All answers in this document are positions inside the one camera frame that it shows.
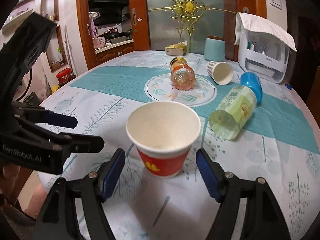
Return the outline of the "person's left hand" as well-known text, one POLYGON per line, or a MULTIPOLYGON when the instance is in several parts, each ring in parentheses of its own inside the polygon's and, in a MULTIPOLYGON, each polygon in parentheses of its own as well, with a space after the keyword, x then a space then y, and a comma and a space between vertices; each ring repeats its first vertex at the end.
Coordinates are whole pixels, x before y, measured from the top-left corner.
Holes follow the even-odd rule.
POLYGON ((1 194, 10 204, 16 204, 17 198, 33 171, 19 165, 1 161, 1 194))

